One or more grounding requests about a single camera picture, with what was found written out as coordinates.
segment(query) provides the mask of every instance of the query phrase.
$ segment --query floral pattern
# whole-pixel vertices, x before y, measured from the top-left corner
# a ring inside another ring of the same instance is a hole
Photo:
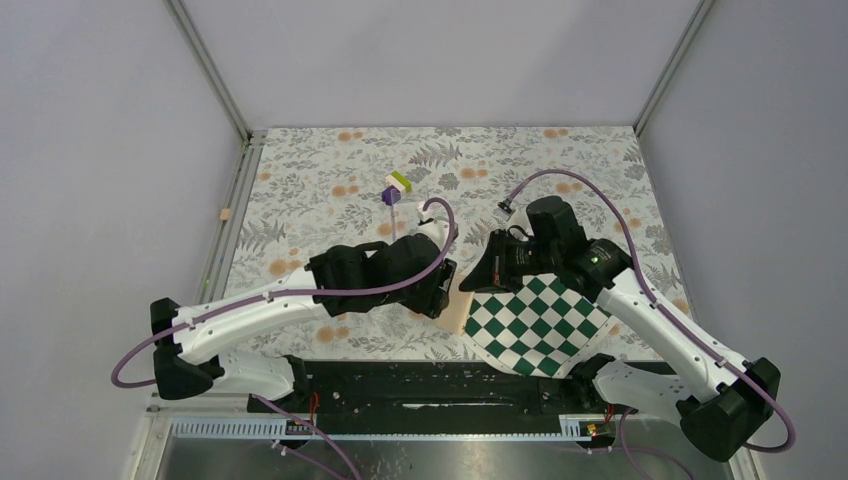
[[[659,216],[639,145],[629,127],[591,128],[281,128],[268,132],[227,280],[227,295],[270,283],[333,245],[391,241],[416,224],[415,205],[446,199],[459,225],[450,258],[473,265],[488,233],[503,225],[496,208],[543,168],[595,182],[622,210],[645,266],[663,294],[688,312],[671,243]],[[393,170],[412,193],[389,208],[380,199]],[[516,199],[522,207],[558,194],[591,237],[624,246],[613,215],[574,179],[545,176]],[[239,347],[308,359],[479,360],[456,335],[400,305],[345,314],[258,336]],[[620,359],[659,358],[619,324],[599,351]]]

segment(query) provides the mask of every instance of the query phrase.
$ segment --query gray wall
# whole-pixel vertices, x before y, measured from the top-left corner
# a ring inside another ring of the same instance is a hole
[[[798,445],[769,479],[848,473],[846,21],[840,0],[719,2],[642,139],[695,316],[783,373]]]
[[[115,479],[149,392],[109,373],[193,300],[239,142],[161,2],[2,12],[0,478]]]
[[[186,0],[253,128],[626,125],[698,0]]]

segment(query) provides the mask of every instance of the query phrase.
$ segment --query table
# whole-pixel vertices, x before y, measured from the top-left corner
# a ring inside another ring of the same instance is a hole
[[[267,284],[333,245],[391,241],[416,224],[415,204],[427,196],[442,197],[453,207],[459,238],[449,258],[465,271],[479,258],[488,233],[503,224],[497,202],[531,173],[552,167],[588,177],[616,203],[648,278],[688,313],[671,242],[630,127],[271,129],[226,295]],[[384,178],[393,170],[413,186],[396,205],[394,227],[392,212],[380,199]],[[625,246],[615,218],[576,180],[539,178],[514,206],[551,194],[574,206],[587,235]],[[285,327],[238,348],[325,360],[479,360],[458,336],[399,305]],[[622,360],[659,359],[620,322],[597,351]]]

